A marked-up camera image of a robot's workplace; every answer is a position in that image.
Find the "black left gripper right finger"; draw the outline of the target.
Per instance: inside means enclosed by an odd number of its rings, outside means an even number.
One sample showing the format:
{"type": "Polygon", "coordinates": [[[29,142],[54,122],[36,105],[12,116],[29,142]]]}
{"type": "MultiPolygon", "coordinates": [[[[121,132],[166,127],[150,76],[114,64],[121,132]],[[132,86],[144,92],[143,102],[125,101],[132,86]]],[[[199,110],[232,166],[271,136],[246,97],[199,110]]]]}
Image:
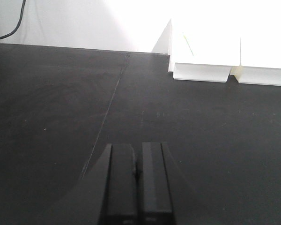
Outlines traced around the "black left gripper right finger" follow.
{"type": "Polygon", "coordinates": [[[173,225],[174,213],[161,143],[142,143],[140,171],[141,223],[173,225]]]}

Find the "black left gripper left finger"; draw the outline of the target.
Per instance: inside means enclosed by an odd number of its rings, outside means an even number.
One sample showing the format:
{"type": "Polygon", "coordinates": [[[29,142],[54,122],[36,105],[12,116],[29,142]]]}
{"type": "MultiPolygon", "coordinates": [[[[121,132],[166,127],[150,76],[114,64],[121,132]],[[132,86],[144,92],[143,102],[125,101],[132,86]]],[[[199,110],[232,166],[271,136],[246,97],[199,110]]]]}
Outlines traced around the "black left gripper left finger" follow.
{"type": "Polygon", "coordinates": [[[136,225],[138,223],[137,182],[134,150],[130,144],[112,144],[99,225],[136,225]]]}

